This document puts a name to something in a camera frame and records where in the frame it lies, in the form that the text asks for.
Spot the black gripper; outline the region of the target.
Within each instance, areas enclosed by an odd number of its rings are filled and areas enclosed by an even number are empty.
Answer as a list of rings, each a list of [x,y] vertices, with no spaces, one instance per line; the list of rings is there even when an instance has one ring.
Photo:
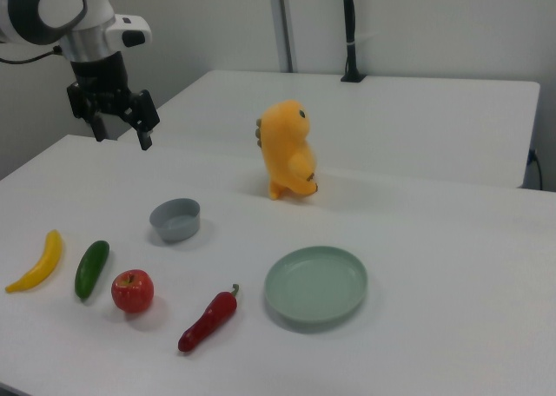
[[[132,93],[121,51],[92,62],[71,62],[76,81],[67,88],[75,118],[89,121],[98,142],[107,138],[101,112],[119,116],[137,134],[143,151],[152,146],[151,133],[160,118],[151,94],[145,89]]]

